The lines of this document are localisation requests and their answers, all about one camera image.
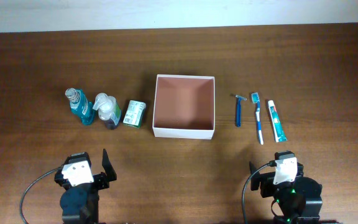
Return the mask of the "white teal toothpaste tube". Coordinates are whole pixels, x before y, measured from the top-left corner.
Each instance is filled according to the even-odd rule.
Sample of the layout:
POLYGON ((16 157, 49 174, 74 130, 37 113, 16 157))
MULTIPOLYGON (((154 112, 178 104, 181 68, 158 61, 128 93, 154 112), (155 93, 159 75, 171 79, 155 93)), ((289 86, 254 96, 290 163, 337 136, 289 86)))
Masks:
POLYGON ((270 119, 272 121, 273 133, 275 142, 285 142, 287 141, 287 137, 282 127, 282 123, 280 121, 279 115, 277 113, 277 109, 275 107, 275 103, 273 100, 268 100, 268 110, 270 113, 270 119))

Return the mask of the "clear pump soap bottle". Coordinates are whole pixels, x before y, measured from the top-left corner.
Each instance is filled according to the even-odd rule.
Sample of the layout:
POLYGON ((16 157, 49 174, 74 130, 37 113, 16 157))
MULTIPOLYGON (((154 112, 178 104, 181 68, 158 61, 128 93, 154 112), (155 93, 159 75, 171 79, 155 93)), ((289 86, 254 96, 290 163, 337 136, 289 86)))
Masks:
POLYGON ((104 122, 108 129, 113 130, 119 126, 122 111, 115 97, 108 96, 105 93, 97 94, 93 109, 98 112, 99 119, 104 122))

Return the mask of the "green white soap box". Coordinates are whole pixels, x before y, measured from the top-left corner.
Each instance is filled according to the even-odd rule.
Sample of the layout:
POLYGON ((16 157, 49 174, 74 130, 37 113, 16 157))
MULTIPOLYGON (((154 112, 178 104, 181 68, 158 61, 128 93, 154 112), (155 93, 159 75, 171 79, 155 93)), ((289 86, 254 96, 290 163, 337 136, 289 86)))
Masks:
POLYGON ((126 126, 140 128, 145 109, 146 104, 144 102, 130 100, 123 119, 123 124, 126 126))

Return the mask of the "teal mouthwash bottle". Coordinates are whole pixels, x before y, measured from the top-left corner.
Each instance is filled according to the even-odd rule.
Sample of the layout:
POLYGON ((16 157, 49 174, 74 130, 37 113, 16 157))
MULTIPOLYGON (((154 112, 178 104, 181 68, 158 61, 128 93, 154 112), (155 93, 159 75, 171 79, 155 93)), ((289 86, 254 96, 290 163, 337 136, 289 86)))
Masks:
POLYGON ((95 110, 93 110, 93 103, 87 99, 83 90, 68 88, 65 96, 70 102, 71 112, 77 115, 85 126, 91 125, 95 118, 95 110))

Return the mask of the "blue disposable razor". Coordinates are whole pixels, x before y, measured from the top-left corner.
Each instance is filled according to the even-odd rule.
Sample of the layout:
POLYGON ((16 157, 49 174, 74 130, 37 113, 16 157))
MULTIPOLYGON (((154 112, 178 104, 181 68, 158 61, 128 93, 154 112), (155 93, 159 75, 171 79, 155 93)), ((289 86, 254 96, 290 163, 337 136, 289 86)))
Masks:
POLYGON ((240 95, 234 95, 234 97, 236 98, 236 127, 241 127, 241 112, 242 112, 242 107, 241 107, 241 101, 246 101, 247 98, 240 96, 240 95))

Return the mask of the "blue white toothbrush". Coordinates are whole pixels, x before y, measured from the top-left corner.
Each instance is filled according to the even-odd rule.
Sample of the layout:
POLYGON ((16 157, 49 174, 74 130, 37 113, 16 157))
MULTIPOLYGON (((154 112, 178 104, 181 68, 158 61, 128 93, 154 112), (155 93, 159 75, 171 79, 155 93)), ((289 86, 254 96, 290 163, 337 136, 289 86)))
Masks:
POLYGON ((255 117, 256 117, 256 123, 257 123, 257 134, 258 134, 259 143, 261 145, 263 145, 264 144, 264 139, 263 139, 263 134, 262 134, 262 125, 261 125, 261 122, 260 122, 260 98, 259 98, 259 94, 257 92, 252 93, 251 98, 252 98, 253 104, 255 104, 255 106, 256 106, 255 117))

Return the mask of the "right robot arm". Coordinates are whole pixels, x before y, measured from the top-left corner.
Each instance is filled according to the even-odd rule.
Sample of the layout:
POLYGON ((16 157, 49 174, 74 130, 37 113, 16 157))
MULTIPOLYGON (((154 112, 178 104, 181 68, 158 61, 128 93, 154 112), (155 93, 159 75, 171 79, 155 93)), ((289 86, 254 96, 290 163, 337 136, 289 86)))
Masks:
POLYGON ((275 159, 256 168, 249 164, 250 176, 245 186, 259 190, 263 198, 272 197, 281 215, 273 212, 273 222, 282 224, 318 223, 323 205, 323 186, 304 176, 303 164, 291 151, 276 152, 275 159))

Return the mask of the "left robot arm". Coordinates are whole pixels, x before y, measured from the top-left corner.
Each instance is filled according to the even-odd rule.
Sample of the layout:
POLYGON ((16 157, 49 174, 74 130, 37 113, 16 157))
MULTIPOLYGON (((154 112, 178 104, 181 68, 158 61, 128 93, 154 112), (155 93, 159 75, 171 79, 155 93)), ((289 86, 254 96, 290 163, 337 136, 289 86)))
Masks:
POLYGON ((117 174, 103 150, 103 172, 93 174, 87 152, 68 156, 55 174, 54 181, 65 189, 60 198, 64 224, 99 223, 99 191, 108 189, 117 174))

